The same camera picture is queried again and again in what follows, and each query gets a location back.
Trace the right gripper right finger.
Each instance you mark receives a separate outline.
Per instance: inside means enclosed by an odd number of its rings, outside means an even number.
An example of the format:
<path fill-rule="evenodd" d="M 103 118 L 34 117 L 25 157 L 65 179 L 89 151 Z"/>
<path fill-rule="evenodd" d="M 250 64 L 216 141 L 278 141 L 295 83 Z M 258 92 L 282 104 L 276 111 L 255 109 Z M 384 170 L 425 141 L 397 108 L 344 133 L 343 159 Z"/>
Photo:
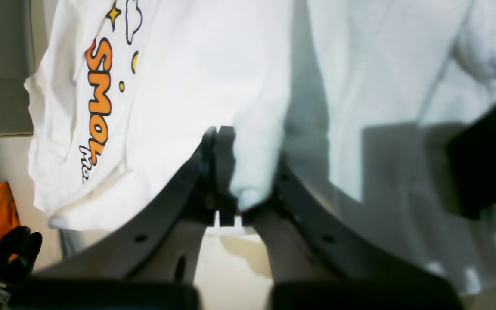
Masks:
<path fill-rule="evenodd" d="M 463 309 L 446 280 L 340 223 L 282 161 L 272 195 L 242 217 L 267 247 L 268 310 Z"/>

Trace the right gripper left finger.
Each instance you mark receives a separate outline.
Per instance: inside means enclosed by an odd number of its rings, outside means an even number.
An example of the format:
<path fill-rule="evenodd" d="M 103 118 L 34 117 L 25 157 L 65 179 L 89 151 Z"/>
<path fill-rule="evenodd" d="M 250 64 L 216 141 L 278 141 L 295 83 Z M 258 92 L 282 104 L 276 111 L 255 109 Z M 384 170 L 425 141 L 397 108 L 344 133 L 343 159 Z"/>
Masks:
<path fill-rule="evenodd" d="M 10 310 L 199 310 L 194 275 L 214 224 L 209 128 L 165 188 L 120 229 L 16 287 Z"/>

